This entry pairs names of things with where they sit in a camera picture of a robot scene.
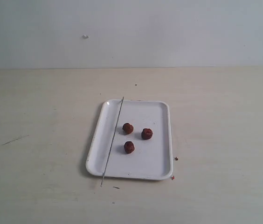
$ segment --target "plastic tray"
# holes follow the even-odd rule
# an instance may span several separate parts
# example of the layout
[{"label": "plastic tray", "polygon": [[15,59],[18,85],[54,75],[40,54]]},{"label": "plastic tray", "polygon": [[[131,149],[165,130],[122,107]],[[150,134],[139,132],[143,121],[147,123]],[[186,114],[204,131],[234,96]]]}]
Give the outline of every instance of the plastic tray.
[{"label": "plastic tray", "polygon": [[[112,99],[103,104],[86,161],[86,168],[93,175],[103,175],[120,103],[121,100]],[[133,125],[131,134],[126,135],[122,130],[124,123]],[[143,128],[152,129],[151,139],[141,139]],[[127,141],[135,146],[131,154],[124,151]],[[164,180],[172,172],[169,106],[161,101],[124,100],[105,176]]]}]

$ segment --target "thin metal rod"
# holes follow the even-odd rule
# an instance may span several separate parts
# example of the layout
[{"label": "thin metal rod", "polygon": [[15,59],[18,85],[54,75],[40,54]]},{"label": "thin metal rod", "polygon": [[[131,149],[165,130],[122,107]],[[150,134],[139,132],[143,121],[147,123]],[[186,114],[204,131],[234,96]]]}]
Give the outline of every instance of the thin metal rod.
[{"label": "thin metal rod", "polygon": [[109,162],[109,158],[110,158],[110,154],[111,154],[111,150],[112,150],[112,146],[113,146],[113,142],[114,142],[114,138],[115,138],[115,133],[116,133],[116,129],[117,129],[118,121],[119,121],[119,116],[120,116],[120,113],[121,113],[121,108],[122,108],[123,100],[124,100],[124,97],[122,97],[122,100],[121,100],[121,105],[120,105],[120,109],[119,109],[119,113],[118,113],[118,117],[117,117],[117,122],[116,122],[115,130],[114,130],[114,134],[113,134],[113,138],[112,138],[112,143],[111,143],[111,147],[110,147],[110,150],[109,150],[109,155],[108,155],[107,163],[106,163],[105,168],[104,168],[104,175],[103,175],[103,178],[102,178],[102,182],[101,182],[101,184],[100,184],[100,187],[103,186],[105,171],[107,170],[107,166],[108,166],[108,162]]}]

